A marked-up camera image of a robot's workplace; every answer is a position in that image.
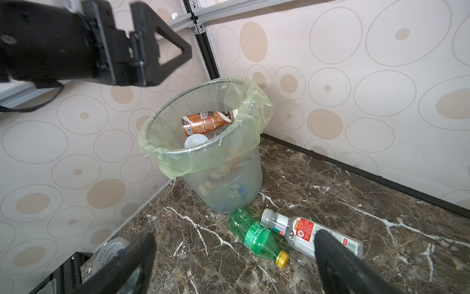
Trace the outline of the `green Sprite bottle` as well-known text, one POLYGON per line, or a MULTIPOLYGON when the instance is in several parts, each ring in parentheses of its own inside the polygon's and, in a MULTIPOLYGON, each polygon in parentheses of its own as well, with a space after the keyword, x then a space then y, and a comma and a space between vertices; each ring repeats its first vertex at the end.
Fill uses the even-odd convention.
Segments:
POLYGON ((254 255, 273 260, 281 269, 286 267, 290 256, 280 248, 271 230, 246 210, 237 209, 231 212, 227 226, 254 255))

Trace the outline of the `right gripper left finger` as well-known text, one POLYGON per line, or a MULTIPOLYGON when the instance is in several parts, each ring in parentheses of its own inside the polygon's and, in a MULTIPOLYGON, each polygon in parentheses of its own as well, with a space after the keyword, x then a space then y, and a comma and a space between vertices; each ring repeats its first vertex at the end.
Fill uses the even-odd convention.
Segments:
POLYGON ((146 294, 153 275, 157 245, 151 232, 129 246, 75 289, 76 294, 146 294))

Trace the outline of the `white milky bottle red label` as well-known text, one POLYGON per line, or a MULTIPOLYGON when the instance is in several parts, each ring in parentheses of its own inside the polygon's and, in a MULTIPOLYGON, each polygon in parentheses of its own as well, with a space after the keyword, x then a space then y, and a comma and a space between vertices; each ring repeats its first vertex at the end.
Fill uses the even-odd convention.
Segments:
POLYGON ((184 143, 184 148, 185 149, 195 148, 208 141, 209 139, 204 134, 193 134, 186 138, 185 143, 184 143))

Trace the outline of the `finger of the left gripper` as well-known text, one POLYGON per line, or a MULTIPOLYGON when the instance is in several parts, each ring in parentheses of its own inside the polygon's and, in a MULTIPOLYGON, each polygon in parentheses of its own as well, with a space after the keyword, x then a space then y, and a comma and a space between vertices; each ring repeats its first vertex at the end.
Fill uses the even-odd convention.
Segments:
POLYGON ((130 33, 132 84, 139 87, 159 86, 192 59, 192 48, 147 3, 133 2, 130 9, 134 27, 130 33), (174 45, 180 53, 163 60, 160 54, 161 42, 174 45))

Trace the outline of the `clear bottle red green label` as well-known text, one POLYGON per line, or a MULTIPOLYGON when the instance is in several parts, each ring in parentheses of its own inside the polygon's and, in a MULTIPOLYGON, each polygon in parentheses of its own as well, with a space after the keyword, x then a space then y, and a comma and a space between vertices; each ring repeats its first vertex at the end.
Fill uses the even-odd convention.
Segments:
POLYGON ((356 257, 362 259, 364 256, 364 245, 361 241, 305 218, 288 218, 271 209, 265 209, 261 217, 261 223, 273 232, 282 235, 289 246, 313 259, 316 259, 315 234, 320 230, 330 233, 356 257))

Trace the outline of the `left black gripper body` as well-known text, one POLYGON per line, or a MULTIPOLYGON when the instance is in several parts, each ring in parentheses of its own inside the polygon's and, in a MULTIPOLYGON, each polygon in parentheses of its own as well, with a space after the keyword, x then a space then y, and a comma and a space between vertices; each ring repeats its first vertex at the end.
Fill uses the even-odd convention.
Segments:
POLYGON ((83 12, 29 1, 1 1, 1 82, 55 87, 60 80, 145 86, 132 43, 116 28, 108 1, 83 12))

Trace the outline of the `brown coffee bottle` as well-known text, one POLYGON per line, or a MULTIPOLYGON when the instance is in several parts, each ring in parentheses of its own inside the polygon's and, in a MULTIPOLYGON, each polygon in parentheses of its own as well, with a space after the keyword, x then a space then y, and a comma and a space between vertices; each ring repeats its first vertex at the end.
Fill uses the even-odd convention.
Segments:
POLYGON ((231 111, 202 111, 193 115, 182 117, 182 127, 186 136, 194 134, 207 134, 222 126, 234 122, 239 110, 231 111))

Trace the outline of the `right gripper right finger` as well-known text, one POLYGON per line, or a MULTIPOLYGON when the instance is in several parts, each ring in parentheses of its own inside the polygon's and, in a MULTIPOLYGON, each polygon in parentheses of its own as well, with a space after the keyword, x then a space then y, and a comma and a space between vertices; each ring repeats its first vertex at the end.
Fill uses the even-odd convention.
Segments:
POLYGON ((315 257, 327 294, 400 294, 326 230, 315 234, 315 257))

